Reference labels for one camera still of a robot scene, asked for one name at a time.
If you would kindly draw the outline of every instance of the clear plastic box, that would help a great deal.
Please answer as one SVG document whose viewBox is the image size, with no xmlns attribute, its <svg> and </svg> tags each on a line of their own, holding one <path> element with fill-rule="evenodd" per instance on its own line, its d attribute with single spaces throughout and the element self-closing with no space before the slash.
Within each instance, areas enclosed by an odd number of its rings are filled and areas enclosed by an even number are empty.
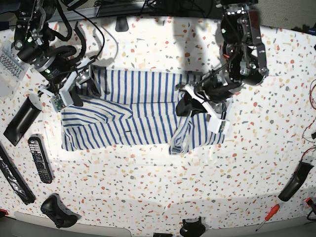
<svg viewBox="0 0 316 237">
<path fill-rule="evenodd" d="M 17 53 L 10 41 L 0 48 L 0 99 L 13 98 L 28 66 L 18 61 Z"/>
</svg>

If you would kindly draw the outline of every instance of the terrazzo table surface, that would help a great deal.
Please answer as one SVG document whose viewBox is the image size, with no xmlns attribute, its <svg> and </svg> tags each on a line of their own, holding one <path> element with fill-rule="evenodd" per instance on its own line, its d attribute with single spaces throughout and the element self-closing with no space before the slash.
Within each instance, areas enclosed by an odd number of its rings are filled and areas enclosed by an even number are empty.
<svg viewBox="0 0 316 237">
<path fill-rule="evenodd" d="M 115 31 L 115 18 L 95 20 L 106 45 L 99 65 L 112 69 L 180 73 L 207 72 L 219 64 L 219 22 L 197 18 L 129 17 L 129 31 Z M 80 21 L 89 55 L 98 50 L 99 34 Z M 65 34 L 65 27 L 52 28 Z M 42 96 L 43 112 L 16 147 L 3 136 L 28 94 L 45 82 L 28 71 L 12 100 L 0 101 L 0 139 L 36 196 L 25 205 L 0 173 L 0 208 L 45 217 L 40 206 L 52 193 L 81 215 L 78 223 L 120 227 L 134 236 L 179 235 L 182 219 L 205 217 L 212 229 L 259 224 L 280 202 L 279 192 L 311 147 L 303 130 L 315 117 L 309 88 L 316 75 L 316 37 L 262 27 L 270 76 L 259 87 L 246 86 L 234 96 L 230 136 L 222 145 L 196 148 L 184 156 L 168 155 L 168 145 L 111 146 L 90 151 L 61 149 L 60 115 Z M 0 33 L 0 44 L 13 41 Z M 77 36 L 68 42 L 80 45 Z M 307 130 L 306 136 L 316 130 Z M 54 181 L 40 181 L 28 148 L 34 134 L 43 136 Z M 306 198 L 315 196 L 316 169 L 271 221 L 306 215 Z"/>
</svg>

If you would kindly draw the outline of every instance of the striped shirt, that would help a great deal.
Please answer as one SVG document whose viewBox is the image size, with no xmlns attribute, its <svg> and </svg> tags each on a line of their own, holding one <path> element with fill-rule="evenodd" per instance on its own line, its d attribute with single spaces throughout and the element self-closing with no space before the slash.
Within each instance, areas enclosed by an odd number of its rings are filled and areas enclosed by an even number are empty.
<svg viewBox="0 0 316 237">
<path fill-rule="evenodd" d="M 63 149 L 169 143 L 170 154 L 178 155 L 223 143 L 223 134 L 207 130 L 207 114 L 176 116 L 183 92 L 175 91 L 175 85 L 199 76 L 104 68 L 96 68 L 95 75 L 101 98 L 91 97 L 88 88 L 80 86 L 76 90 L 83 107 L 62 110 Z"/>
</svg>

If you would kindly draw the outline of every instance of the black game controller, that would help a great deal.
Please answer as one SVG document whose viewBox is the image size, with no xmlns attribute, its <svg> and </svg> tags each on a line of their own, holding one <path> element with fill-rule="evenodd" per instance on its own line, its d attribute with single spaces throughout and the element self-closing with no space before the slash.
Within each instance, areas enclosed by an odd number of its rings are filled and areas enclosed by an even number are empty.
<svg viewBox="0 0 316 237">
<path fill-rule="evenodd" d="M 78 218 L 75 215 L 67 215 L 60 209 L 56 196 L 50 196 L 40 207 L 43 214 L 48 216 L 57 228 L 68 228 L 73 226 Z"/>
</svg>

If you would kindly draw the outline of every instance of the red screwdriver handle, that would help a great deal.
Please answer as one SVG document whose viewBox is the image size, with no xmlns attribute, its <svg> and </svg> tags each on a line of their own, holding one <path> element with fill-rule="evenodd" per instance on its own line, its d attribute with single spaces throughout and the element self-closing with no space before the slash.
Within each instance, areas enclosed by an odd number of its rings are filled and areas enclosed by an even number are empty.
<svg viewBox="0 0 316 237">
<path fill-rule="evenodd" d="M 277 213 L 277 211 L 278 211 L 279 209 L 280 209 L 280 205 L 279 205 L 279 204 L 275 205 L 275 206 L 271 209 L 271 211 L 268 213 L 268 215 L 266 216 L 265 220 L 266 220 L 266 221 L 269 221 L 269 220 L 271 219 L 271 217 L 273 217 L 273 216 Z"/>
</svg>

